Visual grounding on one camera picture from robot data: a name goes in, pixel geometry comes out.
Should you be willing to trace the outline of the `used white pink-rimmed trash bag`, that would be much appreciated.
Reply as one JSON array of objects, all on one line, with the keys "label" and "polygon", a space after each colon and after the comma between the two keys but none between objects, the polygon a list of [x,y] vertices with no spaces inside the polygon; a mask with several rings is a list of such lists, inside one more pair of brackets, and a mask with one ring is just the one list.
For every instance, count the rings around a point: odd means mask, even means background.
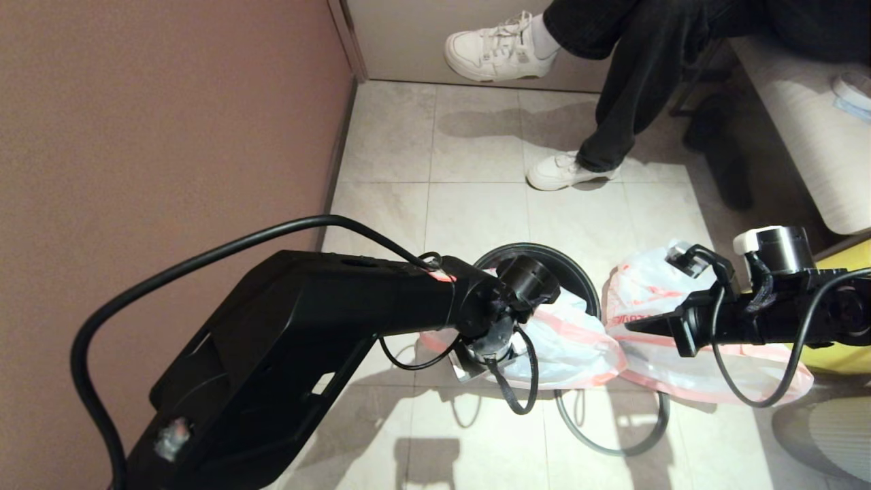
[{"label": "used white pink-rimmed trash bag", "polygon": [[[692,292],[707,291],[712,270],[691,278],[666,261],[668,247],[630,255],[619,263],[606,293],[606,331],[619,342],[627,366],[622,378],[691,402],[741,404],[724,381],[710,347],[696,357],[681,357],[675,341],[626,329],[626,323],[671,313]],[[738,388],[749,398],[769,397],[780,384],[792,350],[784,344],[721,347]]]}]

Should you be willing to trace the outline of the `white red plastic bag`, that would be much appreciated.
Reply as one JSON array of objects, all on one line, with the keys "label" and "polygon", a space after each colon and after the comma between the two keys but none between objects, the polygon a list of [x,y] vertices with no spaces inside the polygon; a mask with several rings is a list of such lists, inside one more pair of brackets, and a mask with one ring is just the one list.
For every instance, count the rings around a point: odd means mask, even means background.
[{"label": "white red plastic bag", "polygon": [[[538,359],[539,383],[544,390],[574,390],[600,387],[616,378],[627,362],[619,342],[606,333],[603,323],[586,312],[585,298],[563,288],[553,304],[536,309],[523,331],[531,338]],[[452,328],[419,334],[425,348],[441,353],[457,337]],[[525,342],[514,333],[511,347],[519,354],[517,360],[499,363],[499,372],[512,388],[531,386],[531,366]]]}]

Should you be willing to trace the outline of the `black round trash bin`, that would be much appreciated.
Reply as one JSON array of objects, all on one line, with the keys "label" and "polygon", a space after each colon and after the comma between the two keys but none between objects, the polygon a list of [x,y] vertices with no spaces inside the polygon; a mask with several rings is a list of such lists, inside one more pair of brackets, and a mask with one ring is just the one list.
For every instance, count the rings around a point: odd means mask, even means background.
[{"label": "black round trash bin", "polygon": [[560,286],[566,291],[572,292],[586,301],[586,313],[599,320],[603,319],[602,307],[599,295],[588,273],[572,260],[568,255],[557,249],[538,243],[519,242],[510,243],[502,247],[491,249],[475,261],[477,269],[495,269],[502,261],[528,255],[547,268],[550,273],[557,277]]}]

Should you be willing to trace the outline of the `yellow plastic bag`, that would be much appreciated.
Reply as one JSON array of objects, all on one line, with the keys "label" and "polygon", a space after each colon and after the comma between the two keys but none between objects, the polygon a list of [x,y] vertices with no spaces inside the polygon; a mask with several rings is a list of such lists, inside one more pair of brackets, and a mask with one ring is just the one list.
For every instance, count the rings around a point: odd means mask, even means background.
[{"label": "yellow plastic bag", "polygon": [[[819,269],[849,271],[871,267],[871,238],[843,251],[828,255],[817,263]],[[836,374],[871,374],[871,346],[834,344],[827,348],[802,350],[802,363],[810,370]]]}]

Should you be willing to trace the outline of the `black bench leg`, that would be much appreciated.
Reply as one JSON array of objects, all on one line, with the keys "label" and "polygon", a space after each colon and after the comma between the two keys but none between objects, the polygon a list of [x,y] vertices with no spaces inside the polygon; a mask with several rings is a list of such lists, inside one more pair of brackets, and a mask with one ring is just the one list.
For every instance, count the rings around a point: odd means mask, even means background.
[{"label": "black bench leg", "polygon": [[753,207],[749,162],[730,131],[734,107],[725,94],[712,94],[695,108],[685,131],[685,148],[705,156],[719,197],[727,208]]}]

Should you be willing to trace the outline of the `plain white sneaker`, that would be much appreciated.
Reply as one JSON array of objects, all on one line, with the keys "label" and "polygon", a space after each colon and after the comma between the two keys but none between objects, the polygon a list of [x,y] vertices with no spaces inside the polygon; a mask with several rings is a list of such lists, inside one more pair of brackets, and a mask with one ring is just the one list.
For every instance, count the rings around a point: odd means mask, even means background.
[{"label": "plain white sneaker", "polygon": [[610,171],[591,171],[578,162],[578,152],[560,152],[539,161],[526,173],[529,186],[539,191],[558,191],[595,180],[612,180],[619,168]]}]

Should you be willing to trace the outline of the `grey ribbed rounded object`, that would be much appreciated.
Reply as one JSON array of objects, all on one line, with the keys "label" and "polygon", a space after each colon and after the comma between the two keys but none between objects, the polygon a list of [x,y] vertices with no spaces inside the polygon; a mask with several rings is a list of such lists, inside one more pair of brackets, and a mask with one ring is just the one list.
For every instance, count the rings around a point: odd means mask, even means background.
[{"label": "grey ribbed rounded object", "polygon": [[772,433],[803,465],[871,490],[871,396],[784,406]]}]

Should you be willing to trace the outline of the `beige upholstered bench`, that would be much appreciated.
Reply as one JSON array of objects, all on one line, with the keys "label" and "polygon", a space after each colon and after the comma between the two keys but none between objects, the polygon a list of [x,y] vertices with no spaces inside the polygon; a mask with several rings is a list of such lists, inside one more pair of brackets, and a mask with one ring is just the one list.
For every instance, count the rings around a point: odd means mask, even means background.
[{"label": "beige upholstered bench", "polygon": [[837,108],[832,90],[839,75],[871,68],[803,58],[767,37],[729,43],[825,226],[838,235],[871,231],[871,123]]}]

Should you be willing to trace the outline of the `black trousers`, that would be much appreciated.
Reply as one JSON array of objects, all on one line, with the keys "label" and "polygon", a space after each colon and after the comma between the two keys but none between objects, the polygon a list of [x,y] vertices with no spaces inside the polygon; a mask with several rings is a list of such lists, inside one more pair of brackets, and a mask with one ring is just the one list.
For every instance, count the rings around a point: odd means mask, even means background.
[{"label": "black trousers", "polygon": [[610,59],[576,155],[597,173],[622,163],[712,40],[766,35],[828,63],[871,61],[871,0],[553,0],[542,21],[566,52]]}]

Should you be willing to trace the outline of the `white round object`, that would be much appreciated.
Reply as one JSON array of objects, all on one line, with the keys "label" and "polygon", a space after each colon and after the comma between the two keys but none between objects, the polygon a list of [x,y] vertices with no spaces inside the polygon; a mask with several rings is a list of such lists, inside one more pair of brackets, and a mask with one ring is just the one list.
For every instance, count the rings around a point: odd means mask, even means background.
[{"label": "white round object", "polygon": [[832,81],[832,92],[840,108],[871,114],[871,76],[844,71]]}]

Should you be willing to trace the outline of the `white sneaker with grey laces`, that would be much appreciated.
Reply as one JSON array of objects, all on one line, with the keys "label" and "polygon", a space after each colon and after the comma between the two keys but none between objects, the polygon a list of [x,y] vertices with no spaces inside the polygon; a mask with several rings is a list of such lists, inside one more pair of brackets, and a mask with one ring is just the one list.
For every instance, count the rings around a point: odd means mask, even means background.
[{"label": "white sneaker with grey laces", "polygon": [[558,53],[550,59],[536,58],[531,38],[534,16],[523,10],[494,27],[453,33],[444,45],[448,67],[474,82],[544,77]]}]

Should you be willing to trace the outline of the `white sock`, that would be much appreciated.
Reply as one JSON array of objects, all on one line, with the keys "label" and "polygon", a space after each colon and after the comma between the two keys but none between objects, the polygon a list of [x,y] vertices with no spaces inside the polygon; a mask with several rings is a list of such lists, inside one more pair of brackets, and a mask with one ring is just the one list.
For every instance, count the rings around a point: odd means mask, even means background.
[{"label": "white sock", "polygon": [[560,44],[557,43],[553,35],[548,31],[542,14],[534,16],[531,20],[531,38],[534,54],[539,60],[550,59],[561,49]]}]

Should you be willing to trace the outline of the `grey-brown door frame post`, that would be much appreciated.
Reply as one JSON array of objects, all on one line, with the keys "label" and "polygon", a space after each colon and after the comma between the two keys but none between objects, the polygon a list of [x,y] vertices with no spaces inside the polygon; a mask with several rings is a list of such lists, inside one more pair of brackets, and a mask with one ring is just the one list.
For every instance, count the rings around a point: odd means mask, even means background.
[{"label": "grey-brown door frame post", "polygon": [[327,0],[327,3],[354,79],[358,84],[366,83],[369,80],[366,63],[355,33],[348,0]]}]

